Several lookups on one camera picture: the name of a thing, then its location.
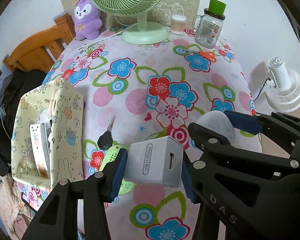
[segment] logo on charger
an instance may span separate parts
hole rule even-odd
[[[152,147],[153,147],[152,143],[149,143],[146,147],[145,161],[143,163],[143,169],[142,169],[143,175],[147,175],[149,173]]]

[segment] stuffed animal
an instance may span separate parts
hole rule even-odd
[[[94,40],[102,26],[100,10],[91,0],[79,0],[74,10],[74,29],[79,41]]]

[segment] car key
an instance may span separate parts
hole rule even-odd
[[[115,119],[115,115],[113,116],[113,118],[108,126],[107,131],[103,135],[101,135],[98,139],[98,146],[101,150],[107,150],[113,144],[111,130],[113,127],[114,119]]]

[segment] blue gripper pad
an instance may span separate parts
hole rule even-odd
[[[241,114],[233,111],[224,111],[234,128],[257,135],[262,133],[262,126],[256,116]]]
[[[181,179],[182,179],[183,187],[185,188],[186,191],[187,198],[190,199],[191,203],[194,203],[197,195],[194,193],[192,189],[191,176],[185,162],[182,162]]]
[[[114,177],[111,182],[111,192],[109,194],[110,200],[114,201],[114,199],[118,196],[119,190],[121,187],[121,183],[124,176],[124,170],[126,168],[126,163],[128,159],[128,151],[124,150],[122,154],[122,158],[119,162],[118,168],[114,174]]]

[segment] electric fan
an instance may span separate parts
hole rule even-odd
[[[296,110],[300,106],[300,74],[287,68],[279,57],[269,60],[269,69],[274,86],[266,90],[268,104],[281,113]]]
[[[168,38],[165,26],[147,22],[147,14],[160,0],[92,0],[106,13],[121,17],[137,16],[137,25],[122,34],[124,41],[133,44],[154,44]]]

